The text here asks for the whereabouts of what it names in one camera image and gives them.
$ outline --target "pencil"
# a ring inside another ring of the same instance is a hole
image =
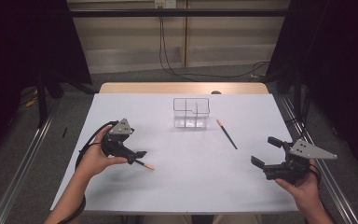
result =
[[[149,164],[144,164],[143,162],[138,161],[138,160],[135,160],[135,162],[138,163],[138,164],[143,165],[144,167],[146,167],[146,168],[148,168],[148,169],[150,169],[150,170],[154,170],[154,167],[151,166],[151,165],[149,165]]]
[[[226,136],[227,136],[228,140],[231,142],[232,146],[234,146],[235,149],[237,149],[237,146],[235,146],[234,142],[232,141],[232,139],[231,139],[230,136],[228,135],[228,133],[227,133],[225,127],[223,127],[222,122],[220,122],[219,119],[217,119],[216,121],[217,121],[217,123],[219,124],[220,128],[222,128],[223,132],[226,134]]]

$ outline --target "transparent box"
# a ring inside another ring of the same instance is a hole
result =
[[[176,128],[206,128],[209,118],[208,98],[175,98],[173,113]]]

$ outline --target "human arm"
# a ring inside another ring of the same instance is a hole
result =
[[[101,143],[103,134],[110,128],[112,126],[107,126],[97,133],[93,144],[91,144],[82,161],[77,166],[61,198],[46,219],[46,224],[57,224],[75,212],[79,205],[81,205],[87,185],[93,176],[99,174],[110,165],[127,162],[125,158],[107,158],[103,154],[101,144],[98,143]],[[75,218],[71,223],[77,222],[78,218]]]
[[[310,160],[310,164],[310,169],[315,171],[313,167],[315,160]],[[309,224],[333,223],[330,216],[324,211],[321,201],[319,200],[318,179],[315,174],[309,172],[306,177],[295,186],[282,179],[276,179],[275,182],[292,194],[298,210],[304,215]]]

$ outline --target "white table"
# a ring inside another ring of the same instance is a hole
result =
[[[211,114],[206,129],[173,127],[175,97],[206,97]],[[269,136],[291,141],[272,95],[153,94],[95,95],[53,206],[72,173],[78,150],[109,120],[127,118],[135,132],[124,145],[146,150],[151,171],[134,163],[107,168],[86,191],[86,211],[118,214],[232,214],[296,211],[292,197],[268,181],[251,156],[277,164],[282,149]],[[216,123],[220,119],[236,150]]]

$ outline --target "metal bracket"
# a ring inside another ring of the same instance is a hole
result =
[[[122,119],[109,131],[109,134],[132,134],[132,129],[127,119]]]
[[[305,159],[325,159],[336,160],[337,155],[325,151],[313,144],[310,144],[304,140],[298,139],[295,144],[290,148],[290,154],[296,155]]]

